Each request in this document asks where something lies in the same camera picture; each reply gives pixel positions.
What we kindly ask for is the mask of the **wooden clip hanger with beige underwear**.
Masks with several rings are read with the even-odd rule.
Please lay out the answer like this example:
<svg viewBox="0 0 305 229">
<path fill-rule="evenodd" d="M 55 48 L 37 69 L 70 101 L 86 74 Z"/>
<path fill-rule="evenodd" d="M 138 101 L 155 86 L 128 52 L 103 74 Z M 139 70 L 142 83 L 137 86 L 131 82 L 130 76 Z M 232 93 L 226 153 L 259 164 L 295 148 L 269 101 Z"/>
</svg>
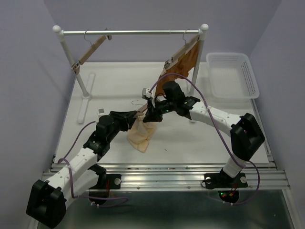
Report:
<svg viewBox="0 0 305 229">
<path fill-rule="evenodd" d="M 138 100 L 133 100 L 131 101 L 131 104 L 137 108 L 137 114 L 135 115 L 136 118 L 143 116 L 146 113 L 148 107 L 147 103 L 141 104 Z"/>
</svg>

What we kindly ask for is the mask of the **beige underwear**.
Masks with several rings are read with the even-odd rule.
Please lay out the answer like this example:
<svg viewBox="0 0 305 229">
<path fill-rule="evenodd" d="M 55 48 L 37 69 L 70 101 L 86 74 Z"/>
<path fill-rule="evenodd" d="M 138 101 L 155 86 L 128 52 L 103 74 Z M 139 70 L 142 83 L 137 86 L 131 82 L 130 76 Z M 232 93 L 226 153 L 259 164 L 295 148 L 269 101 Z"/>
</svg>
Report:
<svg viewBox="0 0 305 229">
<path fill-rule="evenodd" d="M 127 139 L 130 145 L 142 153 L 146 152 L 150 143 L 150 139 L 156 130 L 156 123 L 144 123 L 144 118 L 144 114 L 138 116 L 132 128 L 127 132 Z"/>
</svg>

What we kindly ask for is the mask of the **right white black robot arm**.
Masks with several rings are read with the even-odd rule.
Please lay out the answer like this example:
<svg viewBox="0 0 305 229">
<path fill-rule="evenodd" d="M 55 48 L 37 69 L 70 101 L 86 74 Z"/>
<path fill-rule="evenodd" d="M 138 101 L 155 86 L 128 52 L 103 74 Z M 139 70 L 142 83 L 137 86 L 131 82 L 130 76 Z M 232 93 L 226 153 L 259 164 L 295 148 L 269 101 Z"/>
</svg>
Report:
<svg viewBox="0 0 305 229">
<path fill-rule="evenodd" d="M 163 91 L 165 99 L 158 101 L 152 89 L 143 89 L 142 97 L 147 100 L 147 112 L 143 121 L 161 122 L 163 114 L 176 112 L 189 120 L 214 127 L 218 135 L 227 134 L 231 146 L 225 148 L 229 150 L 230 158 L 221 170 L 219 180 L 224 186 L 233 184 L 236 176 L 265 141 L 256 118 L 249 113 L 230 114 L 205 104 L 201 99 L 186 96 L 175 81 L 166 82 Z"/>
</svg>

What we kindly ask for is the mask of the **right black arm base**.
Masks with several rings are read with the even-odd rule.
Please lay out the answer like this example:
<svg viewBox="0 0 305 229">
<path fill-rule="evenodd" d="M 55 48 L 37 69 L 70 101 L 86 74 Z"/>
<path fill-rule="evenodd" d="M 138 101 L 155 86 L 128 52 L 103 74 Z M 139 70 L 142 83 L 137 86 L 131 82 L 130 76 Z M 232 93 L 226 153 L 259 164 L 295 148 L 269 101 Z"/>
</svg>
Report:
<svg viewBox="0 0 305 229">
<path fill-rule="evenodd" d="M 204 175 L 201 186 L 205 189 L 219 189 L 218 196 L 225 203 L 235 205 L 239 199 L 239 188 L 247 188 L 245 173 L 239 173 L 235 178 L 226 177 L 226 174 L 208 173 Z"/>
</svg>

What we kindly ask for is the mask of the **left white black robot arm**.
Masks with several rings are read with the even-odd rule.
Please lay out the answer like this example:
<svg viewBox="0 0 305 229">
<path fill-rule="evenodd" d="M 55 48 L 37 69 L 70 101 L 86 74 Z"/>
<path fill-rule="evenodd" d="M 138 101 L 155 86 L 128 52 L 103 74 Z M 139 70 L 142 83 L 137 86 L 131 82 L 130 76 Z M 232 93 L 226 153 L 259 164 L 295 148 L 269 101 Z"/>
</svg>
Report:
<svg viewBox="0 0 305 229">
<path fill-rule="evenodd" d="M 60 158 L 65 166 L 45 181 L 37 180 L 30 191 L 26 213 L 50 229 L 63 220 L 71 203 L 91 187 L 101 188 L 106 183 L 106 170 L 98 165 L 110 150 L 111 141 L 119 132 L 131 129 L 137 111 L 115 112 L 101 116 L 95 130 L 71 160 Z"/>
</svg>

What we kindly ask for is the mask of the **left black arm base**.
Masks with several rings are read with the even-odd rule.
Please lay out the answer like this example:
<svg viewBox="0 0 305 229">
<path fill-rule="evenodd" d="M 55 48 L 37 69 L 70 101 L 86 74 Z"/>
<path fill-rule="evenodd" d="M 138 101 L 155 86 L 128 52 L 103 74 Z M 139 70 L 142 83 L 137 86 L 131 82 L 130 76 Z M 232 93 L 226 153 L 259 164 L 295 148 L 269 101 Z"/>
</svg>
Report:
<svg viewBox="0 0 305 229">
<path fill-rule="evenodd" d="M 121 188 L 121 174 L 104 174 L 100 175 L 97 181 L 97 184 L 89 188 L 88 195 L 81 195 L 81 198 L 86 198 L 91 202 L 91 205 L 96 207 L 106 207 L 111 208 L 123 204 L 126 202 L 124 200 L 122 203 L 116 203 L 113 205 L 106 205 L 107 201 L 115 201 L 123 198 L 111 198 L 110 191 L 118 190 Z"/>
</svg>

